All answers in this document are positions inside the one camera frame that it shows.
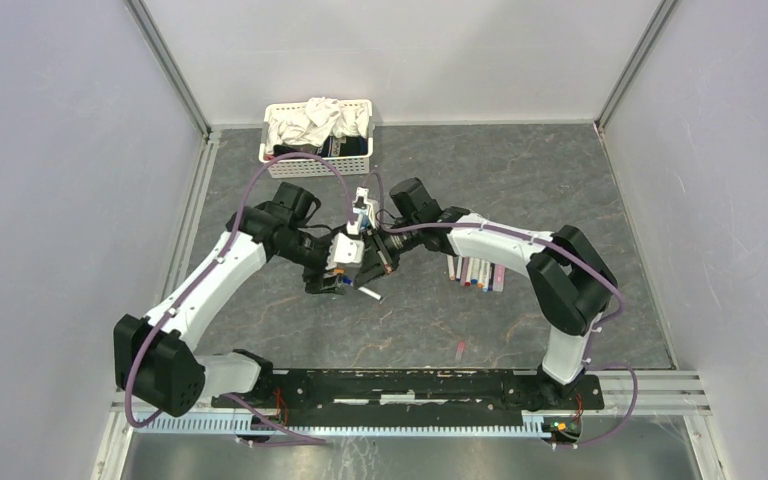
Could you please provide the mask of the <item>blue capped marker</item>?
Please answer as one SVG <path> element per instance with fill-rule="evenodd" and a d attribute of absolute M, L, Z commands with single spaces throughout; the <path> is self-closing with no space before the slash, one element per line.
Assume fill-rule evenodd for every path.
<path fill-rule="evenodd" d="M 492 270 L 493 270 L 492 263 L 485 261 L 483 263 L 482 275 L 481 275 L 481 288 L 484 292 L 488 292 L 490 290 L 490 283 L 493 278 Z"/>

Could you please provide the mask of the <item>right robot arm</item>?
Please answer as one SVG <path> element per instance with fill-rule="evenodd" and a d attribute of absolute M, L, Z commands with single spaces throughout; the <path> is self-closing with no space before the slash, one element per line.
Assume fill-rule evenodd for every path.
<path fill-rule="evenodd" d="M 399 213 L 391 225 L 382 222 L 379 203 L 366 186 L 357 188 L 352 202 L 365 232 L 379 236 L 385 267 L 393 269 L 397 255 L 421 244 L 525 276 L 550 324 L 538 368 L 538 396 L 551 408 L 572 401 L 590 358 L 592 332 L 611 319 L 606 311 L 611 300 L 625 301 L 616 277 L 584 233 L 571 225 L 557 232 L 526 230 L 465 208 L 442 208 L 417 178 L 399 183 L 390 198 Z"/>

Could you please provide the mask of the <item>peach capped marker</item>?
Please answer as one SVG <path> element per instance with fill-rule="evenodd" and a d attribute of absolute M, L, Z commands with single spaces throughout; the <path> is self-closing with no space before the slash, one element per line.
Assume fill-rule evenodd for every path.
<path fill-rule="evenodd" d="M 375 292 L 373 290 L 370 290 L 367 287 L 357 287 L 356 290 L 358 292 L 360 292 L 360 293 L 362 293 L 362 294 L 372 298 L 376 302 L 381 303 L 383 301 L 383 296 L 381 294 L 379 294 L 379 293 L 377 293 L 377 292 Z"/>

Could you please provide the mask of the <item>pink translucent cap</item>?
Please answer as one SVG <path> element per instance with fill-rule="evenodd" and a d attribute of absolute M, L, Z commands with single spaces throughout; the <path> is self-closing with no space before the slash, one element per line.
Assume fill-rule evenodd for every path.
<path fill-rule="evenodd" d="M 464 341 L 460 341 L 457 344 L 456 353 L 455 353 L 455 360 L 456 361 L 461 361 L 462 360 L 465 348 L 466 348 L 466 343 Z"/>

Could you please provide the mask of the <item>pink thin marker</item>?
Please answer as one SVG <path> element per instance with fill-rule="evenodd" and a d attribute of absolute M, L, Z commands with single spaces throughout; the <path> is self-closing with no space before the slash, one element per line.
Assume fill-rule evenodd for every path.
<path fill-rule="evenodd" d="M 465 286 L 469 286 L 471 284 L 470 259 L 466 257 L 461 258 L 460 282 Z"/>

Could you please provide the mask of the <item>orange capped marker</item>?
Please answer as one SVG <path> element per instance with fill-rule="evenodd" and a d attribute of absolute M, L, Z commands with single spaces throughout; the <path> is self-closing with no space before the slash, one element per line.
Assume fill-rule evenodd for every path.
<path fill-rule="evenodd" d="M 485 261 L 481 259 L 476 259 L 473 265 L 473 274 L 471 278 L 471 283 L 476 285 L 479 289 L 484 288 L 484 269 L 485 269 Z"/>

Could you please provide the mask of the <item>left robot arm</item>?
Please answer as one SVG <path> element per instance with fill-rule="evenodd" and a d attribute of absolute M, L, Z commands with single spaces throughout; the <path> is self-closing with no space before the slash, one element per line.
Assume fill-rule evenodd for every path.
<path fill-rule="evenodd" d="M 194 352 L 228 300 L 273 257 L 304 267 L 308 288 L 320 281 L 336 234 L 307 232 L 320 206 L 308 190 L 283 182 L 271 200 L 233 213 L 208 256 L 170 296 L 143 316 L 116 323 L 116 385 L 173 417 L 203 397 L 226 393 L 250 407 L 266 405 L 274 394 L 270 361 L 246 350 Z"/>

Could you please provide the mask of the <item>pink highlighter pen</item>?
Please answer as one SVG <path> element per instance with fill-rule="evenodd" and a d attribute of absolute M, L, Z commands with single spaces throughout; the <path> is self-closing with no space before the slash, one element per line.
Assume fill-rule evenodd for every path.
<path fill-rule="evenodd" d="M 502 292 L 504 290 L 504 280 L 505 267 L 498 264 L 494 265 L 492 282 L 488 289 L 494 292 Z"/>

